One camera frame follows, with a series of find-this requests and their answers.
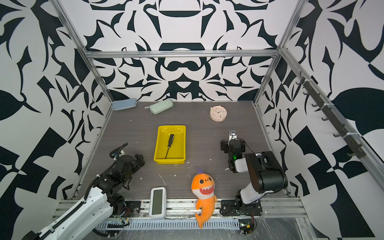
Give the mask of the yellow plastic bin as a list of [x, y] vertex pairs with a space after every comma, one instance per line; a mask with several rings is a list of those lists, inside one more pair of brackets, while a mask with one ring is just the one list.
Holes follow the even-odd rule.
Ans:
[[[159, 126], [154, 153], [154, 161], [159, 165], [179, 165], [186, 160], [186, 126]], [[170, 134], [174, 134], [174, 142], [165, 159]]]

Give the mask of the black screwdriver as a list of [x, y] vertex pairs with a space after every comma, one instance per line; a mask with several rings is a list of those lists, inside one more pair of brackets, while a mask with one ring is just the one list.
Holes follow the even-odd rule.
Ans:
[[175, 138], [175, 135], [174, 134], [170, 134], [165, 159], [168, 157], [168, 153], [169, 153], [170, 148], [172, 147], [172, 144], [174, 142], [174, 138]]

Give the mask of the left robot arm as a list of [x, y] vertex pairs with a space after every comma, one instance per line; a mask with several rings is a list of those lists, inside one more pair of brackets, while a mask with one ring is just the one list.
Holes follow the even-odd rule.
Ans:
[[123, 153], [127, 145], [124, 143], [110, 152], [113, 164], [92, 180], [85, 195], [75, 205], [38, 233], [30, 231], [23, 239], [81, 240], [107, 218], [120, 218], [127, 207], [119, 191], [129, 190], [133, 174], [145, 165], [143, 155]]

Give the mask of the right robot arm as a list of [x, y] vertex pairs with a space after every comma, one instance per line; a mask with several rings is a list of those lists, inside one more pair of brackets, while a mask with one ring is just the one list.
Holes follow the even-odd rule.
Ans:
[[288, 187], [288, 178], [271, 151], [245, 153], [247, 143], [229, 131], [229, 139], [221, 141], [221, 150], [228, 155], [229, 169], [233, 173], [248, 173], [250, 183], [239, 190], [235, 203], [237, 210], [256, 204], [267, 194], [277, 193]]

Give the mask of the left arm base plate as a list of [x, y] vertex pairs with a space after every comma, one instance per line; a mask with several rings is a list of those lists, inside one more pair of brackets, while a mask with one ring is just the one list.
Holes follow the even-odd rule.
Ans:
[[123, 204], [122, 218], [137, 217], [141, 212], [141, 201], [125, 201]]

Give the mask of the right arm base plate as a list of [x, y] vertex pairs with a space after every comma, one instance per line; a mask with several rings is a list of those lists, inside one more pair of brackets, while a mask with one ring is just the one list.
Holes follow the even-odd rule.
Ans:
[[260, 202], [245, 205], [240, 200], [221, 200], [220, 214], [225, 217], [261, 216], [263, 212]]

